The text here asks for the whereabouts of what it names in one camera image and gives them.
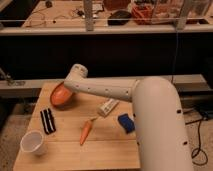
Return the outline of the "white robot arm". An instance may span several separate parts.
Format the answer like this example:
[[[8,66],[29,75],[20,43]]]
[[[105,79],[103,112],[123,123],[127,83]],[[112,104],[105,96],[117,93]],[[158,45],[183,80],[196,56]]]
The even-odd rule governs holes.
[[[141,171],[194,171],[180,97],[167,79],[90,78],[75,64],[64,85],[132,104]]]

